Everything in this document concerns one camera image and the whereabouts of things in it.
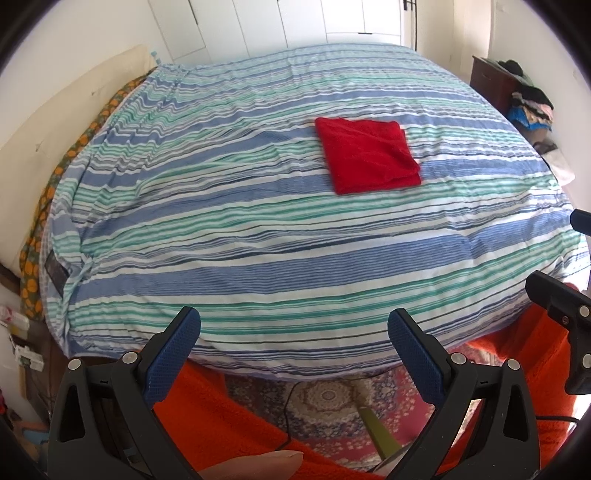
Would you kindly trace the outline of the bare hand skin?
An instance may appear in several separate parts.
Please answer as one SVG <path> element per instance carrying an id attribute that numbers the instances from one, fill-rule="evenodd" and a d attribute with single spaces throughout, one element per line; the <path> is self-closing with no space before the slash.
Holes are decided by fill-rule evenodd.
<path id="1" fill-rule="evenodd" d="M 230 459 L 198 474 L 205 480 L 286 480 L 294 476 L 303 461 L 300 451 L 273 451 Z"/>

